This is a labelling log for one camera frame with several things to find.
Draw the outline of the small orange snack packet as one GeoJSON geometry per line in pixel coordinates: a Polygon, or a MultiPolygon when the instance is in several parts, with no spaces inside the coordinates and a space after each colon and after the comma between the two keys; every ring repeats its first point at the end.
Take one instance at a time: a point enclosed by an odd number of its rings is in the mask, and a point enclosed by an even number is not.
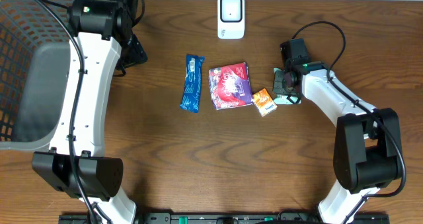
{"type": "Polygon", "coordinates": [[[262,89],[252,96],[252,101],[262,117],[277,109],[276,103],[266,89],[262,89]]]}

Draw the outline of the red purple snack packet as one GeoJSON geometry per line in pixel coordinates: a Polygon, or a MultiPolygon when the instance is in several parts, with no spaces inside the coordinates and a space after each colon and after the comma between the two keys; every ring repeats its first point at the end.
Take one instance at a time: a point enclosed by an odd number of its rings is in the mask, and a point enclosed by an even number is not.
{"type": "Polygon", "coordinates": [[[245,62],[208,71],[211,101],[216,110],[252,104],[248,66],[245,62]]]}

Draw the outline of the blue snack bar wrapper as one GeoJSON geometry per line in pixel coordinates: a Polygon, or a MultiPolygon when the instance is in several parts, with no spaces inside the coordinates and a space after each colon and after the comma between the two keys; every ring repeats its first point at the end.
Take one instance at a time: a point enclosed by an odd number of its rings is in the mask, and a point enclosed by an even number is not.
{"type": "Polygon", "coordinates": [[[202,65],[204,56],[186,55],[186,76],[184,93],[180,108],[193,113],[199,112],[200,95],[202,88],[202,65]]]}

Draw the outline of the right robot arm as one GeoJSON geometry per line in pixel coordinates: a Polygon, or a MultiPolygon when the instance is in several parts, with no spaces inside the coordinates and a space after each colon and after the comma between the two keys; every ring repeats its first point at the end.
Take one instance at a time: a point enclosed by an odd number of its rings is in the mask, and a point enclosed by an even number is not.
{"type": "Polygon", "coordinates": [[[281,43],[283,69],[274,69],[277,104],[316,104],[336,128],[333,169],[336,182],[318,205],[323,223],[352,223],[369,198],[404,181],[399,117],[391,108],[377,109],[345,87],[323,61],[313,61],[301,38],[281,43]]]}

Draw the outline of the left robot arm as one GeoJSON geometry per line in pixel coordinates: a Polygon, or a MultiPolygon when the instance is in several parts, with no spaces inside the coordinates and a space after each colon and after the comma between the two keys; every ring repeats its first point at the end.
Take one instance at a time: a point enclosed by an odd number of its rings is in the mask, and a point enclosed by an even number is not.
{"type": "Polygon", "coordinates": [[[70,65],[58,126],[33,170],[53,189],[85,203],[72,223],[135,223],[137,206],[122,188],[123,162],[105,156],[104,122],[115,70],[147,61],[133,33],[143,0],[74,0],[63,24],[70,65]]]}

